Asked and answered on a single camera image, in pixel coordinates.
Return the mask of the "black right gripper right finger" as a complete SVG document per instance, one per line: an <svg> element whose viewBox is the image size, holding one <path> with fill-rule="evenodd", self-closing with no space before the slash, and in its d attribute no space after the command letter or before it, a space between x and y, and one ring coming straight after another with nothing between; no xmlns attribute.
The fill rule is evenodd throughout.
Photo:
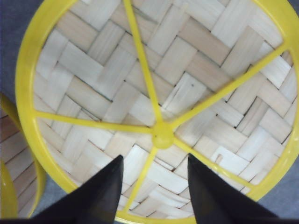
<svg viewBox="0 0 299 224"><path fill-rule="evenodd" d="M193 155L188 155L188 182L198 224L277 224L278 217L243 195Z"/></svg>

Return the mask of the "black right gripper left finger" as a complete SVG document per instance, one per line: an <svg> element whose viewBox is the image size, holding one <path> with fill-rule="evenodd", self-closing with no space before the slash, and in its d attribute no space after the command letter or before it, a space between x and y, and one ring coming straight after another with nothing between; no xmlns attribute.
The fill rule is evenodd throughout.
<svg viewBox="0 0 299 224"><path fill-rule="evenodd" d="M123 157L32 219L32 224L112 224L119 204Z"/></svg>

